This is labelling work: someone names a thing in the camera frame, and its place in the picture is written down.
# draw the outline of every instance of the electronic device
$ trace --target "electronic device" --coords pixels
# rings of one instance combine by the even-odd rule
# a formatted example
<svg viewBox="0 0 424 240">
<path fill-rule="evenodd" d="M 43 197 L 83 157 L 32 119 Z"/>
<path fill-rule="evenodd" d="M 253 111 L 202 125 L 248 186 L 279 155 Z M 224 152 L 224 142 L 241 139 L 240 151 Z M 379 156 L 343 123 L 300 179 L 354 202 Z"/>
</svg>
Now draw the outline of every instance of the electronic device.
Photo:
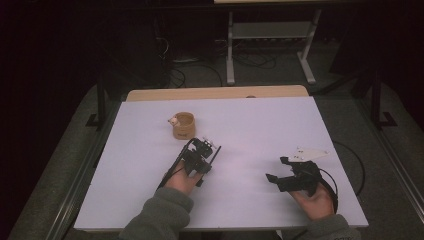
<svg viewBox="0 0 424 240">
<path fill-rule="evenodd" d="M 281 163 L 292 167 L 294 176 L 278 178 L 277 176 L 266 174 L 270 183 L 277 184 L 280 192 L 292 192 L 292 191 L 306 191 L 309 197 L 313 196 L 316 192 L 318 183 L 321 183 L 330 193 L 333 200 L 334 212 L 337 212 L 338 207 L 338 196 L 337 196 L 337 185 L 330 174 L 327 174 L 334 181 L 336 192 L 331 186 L 322 178 L 320 171 L 324 171 L 318 168 L 317 164 L 312 161 L 306 162 L 290 162 L 288 157 L 281 157 Z"/>
<path fill-rule="evenodd" d="M 215 154 L 212 159 L 207 162 L 206 160 L 213 154 L 213 149 L 215 148 Z M 165 174 L 165 177 L 160 182 L 158 189 L 165 186 L 166 182 L 174 175 L 175 172 L 180 171 L 182 169 L 176 170 L 178 163 L 180 161 L 184 161 L 184 170 L 187 175 L 190 175 L 192 171 L 196 171 L 198 173 L 206 174 L 212 169 L 212 162 L 215 160 L 215 157 L 218 155 L 219 150 L 221 150 L 221 146 L 216 148 L 211 141 L 204 138 L 203 141 L 198 138 L 192 138 L 188 141 L 186 145 L 184 145 L 174 164 Z M 200 179 L 196 186 L 200 187 L 203 183 L 203 179 Z"/>
</svg>

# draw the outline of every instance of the finger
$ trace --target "finger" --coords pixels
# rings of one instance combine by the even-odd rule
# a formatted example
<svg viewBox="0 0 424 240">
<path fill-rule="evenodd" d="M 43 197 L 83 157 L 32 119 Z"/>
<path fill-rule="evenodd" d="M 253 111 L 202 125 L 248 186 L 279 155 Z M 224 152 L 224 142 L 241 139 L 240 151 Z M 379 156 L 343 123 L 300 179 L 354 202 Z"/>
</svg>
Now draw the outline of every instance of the finger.
<svg viewBox="0 0 424 240">
<path fill-rule="evenodd" d="M 196 174 L 194 174 L 194 176 L 192 176 L 191 178 L 193 179 L 193 181 L 198 182 L 200 179 L 202 179 L 204 174 L 202 173 L 198 173 L 196 172 Z"/>
<path fill-rule="evenodd" d="M 175 167 L 174 172 L 178 171 L 179 169 L 181 169 L 183 167 L 184 167 L 184 161 L 181 160 L 181 161 L 178 162 L 177 166 Z"/>
<path fill-rule="evenodd" d="M 294 198 L 294 200 L 296 200 L 296 202 L 298 203 L 303 203 L 305 202 L 307 199 L 305 197 L 305 195 L 303 195 L 300 191 L 293 191 L 293 192 L 289 192 L 289 194 Z"/>
</svg>

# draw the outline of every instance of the gray sleeve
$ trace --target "gray sleeve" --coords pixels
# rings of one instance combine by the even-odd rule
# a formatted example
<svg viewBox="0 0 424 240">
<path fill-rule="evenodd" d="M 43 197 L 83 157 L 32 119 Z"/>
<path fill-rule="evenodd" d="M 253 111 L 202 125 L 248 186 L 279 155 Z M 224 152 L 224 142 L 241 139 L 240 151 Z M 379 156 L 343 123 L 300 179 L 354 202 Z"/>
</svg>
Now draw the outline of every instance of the gray sleeve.
<svg viewBox="0 0 424 240">
<path fill-rule="evenodd" d="M 309 223 L 306 234 L 301 238 L 327 240 L 327 239 L 361 239 L 358 230 L 350 228 L 342 215 L 333 215 Z"/>
<path fill-rule="evenodd" d="M 146 201 L 141 213 L 119 234 L 120 239 L 178 239 L 190 222 L 193 200 L 173 188 L 160 188 Z"/>
</svg>

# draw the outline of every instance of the wooden object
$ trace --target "wooden object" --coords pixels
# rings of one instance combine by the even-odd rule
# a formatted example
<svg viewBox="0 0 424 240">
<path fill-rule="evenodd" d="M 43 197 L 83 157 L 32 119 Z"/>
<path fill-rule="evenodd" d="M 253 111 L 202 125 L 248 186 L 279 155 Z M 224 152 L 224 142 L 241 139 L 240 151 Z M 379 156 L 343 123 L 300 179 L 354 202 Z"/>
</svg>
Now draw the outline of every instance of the wooden object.
<svg viewBox="0 0 424 240">
<path fill-rule="evenodd" d="M 176 139 L 190 140 L 196 135 L 196 125 L 193 114 L 180 112 L 175 114 L 179 124 L 173 126 L 172 133 Z"/>
<path fill-rule="evenodd" d="M 246 97 L 307 97 L 308 91 L 301 85 L 254 86 L 254 87 L 219 87 L 219 88 L 184 88 L 133 90 L 127 96 L 127 102 L 186 100 L 186 99 L 223 99 Z"/>
</svg>

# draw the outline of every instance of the white table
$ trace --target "white table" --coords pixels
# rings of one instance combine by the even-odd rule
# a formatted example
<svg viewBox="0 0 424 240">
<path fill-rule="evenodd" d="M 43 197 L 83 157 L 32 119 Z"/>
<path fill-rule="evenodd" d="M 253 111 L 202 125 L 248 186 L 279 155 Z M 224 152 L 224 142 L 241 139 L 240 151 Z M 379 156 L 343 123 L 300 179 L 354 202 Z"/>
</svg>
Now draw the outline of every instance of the white table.
<svg viewBox="0 0 424 240">
<path fill-rule="evenodd" d="M 297 147 L 329 152 L 314 162 L 337 182 L 339 213 L 352 226 L 368 225 L 314 99 L 303 96 L 122 103 L 75 228 L 119 231 L 141 211 L 187 143 L 173 138 L 167 122 L 182 111 L 194 114 L 199 138 L 222 146 L 191 195 L 195 206 L 186 230 L 305 226 L 296 202 L 265 176 L 292 176 L 279 158 Z"/>
</svg>

